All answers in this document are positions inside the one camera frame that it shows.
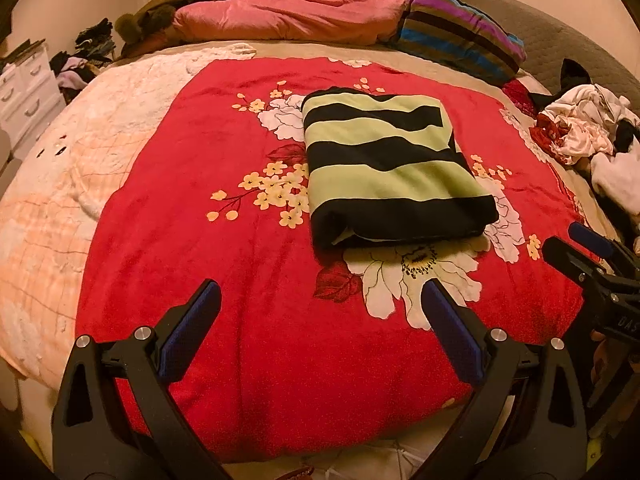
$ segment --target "silver screw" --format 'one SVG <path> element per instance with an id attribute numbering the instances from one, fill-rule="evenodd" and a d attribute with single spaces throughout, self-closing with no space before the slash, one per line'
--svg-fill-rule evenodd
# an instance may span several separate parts
<path id="1" fill-rule="evenodd" d="M 78 348 L 84 348 L 91 342 L 91 338 L 87 335 L 81 335 L 78 339 L 76 339 L 76 346 Z"/>
<path id="2" fill-rule="evenodd" d="M 491 330 L 491 339 L 494 341 L 505 341 L 505 339 L 507 339 L 507 333 L 501 328 L 494 328 Z"/>
<path id="3" fill-rule="evenodd" d="M 151 329 L 148 326 L 141 326 L 134 332 L 134 337 L 139 341 L 144 341 L 145 339 L 149 339 L 151 335 Z"/>
<path id="4" fill-rule="evenodd" d="M 556 350 L 562 350 L 564 348 L 564 341 L 559 337 L 555 337 L 551 340 L 551 346 Z"/>

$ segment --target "pink blanket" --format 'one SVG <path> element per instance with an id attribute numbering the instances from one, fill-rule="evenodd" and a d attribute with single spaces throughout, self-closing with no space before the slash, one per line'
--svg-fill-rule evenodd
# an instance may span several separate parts
<path id="1" fill-rule="evenodd" d="M 172 43 L 293 40 L 367 46 L 389 40 L 407 0 L 226 0 L 191 4 L 162 31 L 128 49 L 140 56 Z"/>

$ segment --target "red blanket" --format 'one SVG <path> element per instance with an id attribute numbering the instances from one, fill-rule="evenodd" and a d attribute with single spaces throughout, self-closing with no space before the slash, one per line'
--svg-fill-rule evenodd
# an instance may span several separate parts
<path id="1" fill-rule="evenodd" d="M 440 99 L 500 220 L 473 240 L 314 251 L 300 102 L 334 85 Z M 216 279 L 222 312 L 171 392 L 223 461 L 364 442 L 460 400 L 468 389 L 420 309 L 427 279 L 531 343 L 561 335 L 580 305 L 540 258 L 542 240 L 580 219 L 573 197 L 501 108 L 375 64 L 210 64 L 104 208 L 77 334 L 124 338 Z"/>

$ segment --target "folded striped blanket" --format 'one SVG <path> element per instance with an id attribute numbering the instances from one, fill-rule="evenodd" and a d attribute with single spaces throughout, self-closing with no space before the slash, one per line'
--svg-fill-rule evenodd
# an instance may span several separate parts
<path id="1" fill-rule="evenodd" d="M 497 221 L 437 99 L 333 87 L 302 115 L 318 246 L 471 237 Z"/>

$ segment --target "wardrobe door handle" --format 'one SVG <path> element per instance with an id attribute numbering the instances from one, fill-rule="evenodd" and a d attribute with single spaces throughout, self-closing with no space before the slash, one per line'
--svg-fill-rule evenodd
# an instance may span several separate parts
<path id="1" fill-rule="evenodd" d="M 10 91 L 7 95 L 5 95 L 5 96 L 2 98 L 2 102 L 3 102 L 3 103 L 5 103 L 5 102 L 7 102 L 9 99 L 11 99 L 11 96 L 12 96 L 12 95 L 14 95 L 14 90 L 15 90 L 15 88 L 11 88 L 11 91 Z"/>
<path id="2" fill-rule="evenodd" d="M 26 110 L 26 111 L 24 112 L 24 114 L 25 114 L 27 117 L 33 117 L 39 109 L 40 109 L 40 99 L 38 99 L 38 100 L 36 101 L 36 105 L 35 105 L 35 107 L 34 107 L 34 109 L 33 109 L 33 112 L 32 112 L 31 110 Z"/>

